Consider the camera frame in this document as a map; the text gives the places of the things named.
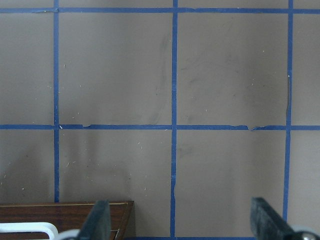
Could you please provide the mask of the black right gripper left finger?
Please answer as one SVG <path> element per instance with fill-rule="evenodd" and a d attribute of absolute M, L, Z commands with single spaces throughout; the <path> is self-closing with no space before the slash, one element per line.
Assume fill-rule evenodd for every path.
<path fill-rule="evenodd" d="M 109 240 L 110 203 L 97 201 L 88 214 L 81 229 L 72 229 L 58 234 L 59 240 Z"/>

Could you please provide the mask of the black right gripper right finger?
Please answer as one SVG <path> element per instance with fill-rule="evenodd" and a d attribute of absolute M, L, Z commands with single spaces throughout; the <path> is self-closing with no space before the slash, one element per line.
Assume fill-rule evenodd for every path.
<path fill-rule="evenodd" d="M 250 205 L 250 229 L 257 240 L 318 240 L 310 230 L 293 229 L 262 197 L 253 197 Z"/>

